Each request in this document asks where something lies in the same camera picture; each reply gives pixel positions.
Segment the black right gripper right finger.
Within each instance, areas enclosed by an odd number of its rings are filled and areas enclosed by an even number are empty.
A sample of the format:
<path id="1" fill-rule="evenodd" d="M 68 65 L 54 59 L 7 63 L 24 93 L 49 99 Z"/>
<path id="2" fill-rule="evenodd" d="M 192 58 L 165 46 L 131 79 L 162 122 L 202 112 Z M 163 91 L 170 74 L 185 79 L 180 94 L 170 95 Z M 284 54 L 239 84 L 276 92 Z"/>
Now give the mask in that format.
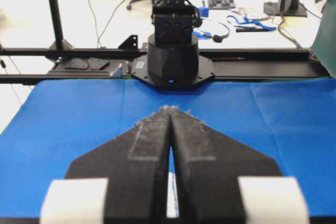
<path id="1" fill-rule="evenodd" d="M 178 109 L 169 110 L 180 216 L 186 223 L 245 223 L 239 176 L 282 176 L 273 158 Z"/>

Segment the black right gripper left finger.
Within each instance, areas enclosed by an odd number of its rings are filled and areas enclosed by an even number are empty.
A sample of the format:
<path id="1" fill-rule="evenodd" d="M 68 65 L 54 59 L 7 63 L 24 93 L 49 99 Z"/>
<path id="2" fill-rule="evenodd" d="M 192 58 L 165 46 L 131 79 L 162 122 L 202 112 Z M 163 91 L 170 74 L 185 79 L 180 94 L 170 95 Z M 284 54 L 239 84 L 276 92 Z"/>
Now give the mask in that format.
<path id="1" fill-rule="evenodd" d="M 76 158 L 65 178 L 108 178 L 104 223 L 160 223 L 166 213 L 170 129 L 170 113 L 162 109 Z"/>

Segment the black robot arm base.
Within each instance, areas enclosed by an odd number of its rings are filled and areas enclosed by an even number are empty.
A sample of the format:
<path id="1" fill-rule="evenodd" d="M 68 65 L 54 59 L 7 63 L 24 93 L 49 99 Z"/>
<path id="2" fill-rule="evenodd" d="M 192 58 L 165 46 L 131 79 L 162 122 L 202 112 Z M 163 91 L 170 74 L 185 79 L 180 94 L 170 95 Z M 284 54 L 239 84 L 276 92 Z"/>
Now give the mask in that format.
<path id="1" fill-rule="evenodd" d="M 132 64 L 133 77 L 158 89 L 189 89 L 215 77 L 212 60 L 201 56 L 194 28 L 202 25 L 188 0 L 159 0 L 152 6 L 154 33 L 143 56 Z"/>

